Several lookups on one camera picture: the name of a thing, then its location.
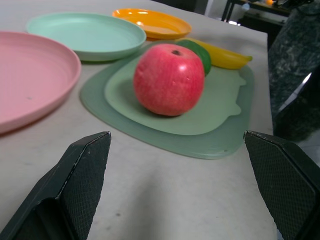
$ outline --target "toy fruit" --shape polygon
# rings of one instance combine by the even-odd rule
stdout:
[[[196,105],[205,83],[201,59],[176,44],[158,44],[140,58],[133,76],[138,101],[160,115],[178,116]]]
[[[211,64],[220,68],[240,69],[252,60],[252,56],[244,56],[239,53],[213,46],[193,38],[185,37],[178,39],[178,41],[181,40],[190,40],[204,47],[210,54]]]
[[[199,44],[195,43],[194,41],[190,41],[187,39],[177,41],[176,44],[179,46],[185,47],[187,49],[190,49],[195,54],[197,54],[202,61],[203,68],[204,68],[204,74],[206,76],[209,74],[209,72],[211,70],[211,57],[210,57],[208,51],[203,46],[200,46]]]

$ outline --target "yellow banana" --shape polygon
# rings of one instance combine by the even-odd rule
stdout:
[[[217,66],[224,69],[240,69],[248,62],[252,60],[252,56],[244,56],[239,53],[229,51],[217,46],[210,45],[203,41],[193,39],[190,37],[184,37],[177,39],[177,41],[189,40],[193,41],[200,46],[204,47],[211,57],[211,65]]]

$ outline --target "orange plate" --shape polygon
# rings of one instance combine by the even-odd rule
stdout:
[[[115,10],[112,16],[139,25],[152,39],[179,39],[192,30],[184,20],[158,11],[124,8]]]

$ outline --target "plastic apple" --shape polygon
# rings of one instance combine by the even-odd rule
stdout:
[[[178,116],[192,109],[204,89],[201,59],[174,44],[157,44],[139,60],[134,77],[138,101],[159,115]]]

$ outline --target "table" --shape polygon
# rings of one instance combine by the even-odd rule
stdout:
[[[268,13],[272,13],[272,14],[277,14],[277,15],[284,16],[284,17],[288,17],[290,15],[289,10],[282,9],[282,8],[279,8],[279,7],[276,7],[273,5],[267,5],[267,4],[260,3],[260,2],[250,2],[248,0],[227,0],[223,14],[222,14],[221,21],[229,22],[229,20],[231,18],[231,14],[234,10],[234,6],[236,4],[242,6],[246,3],[248,3],[250,5],[250,8],[252,8],[252,9],[257,9],[260,11],[264,11],[264,12],[268,12]]]
[[[0,30],[23,31],[37,15],[144,8],[188,21],[193,38],[253,56],[256,83],[250,129],[272,133],[267,35],[149,0],[11,0],[0,3]],[[47,117],[0,137],[0,231],[34,184],[68,145],[111,131],[101,199],[89,240],[275,240],[276,226],[259,193],[246,147],[224,159],[177,155],[101,122],[82,106],[83,84],[105,68],[85,64],[70,98]]]

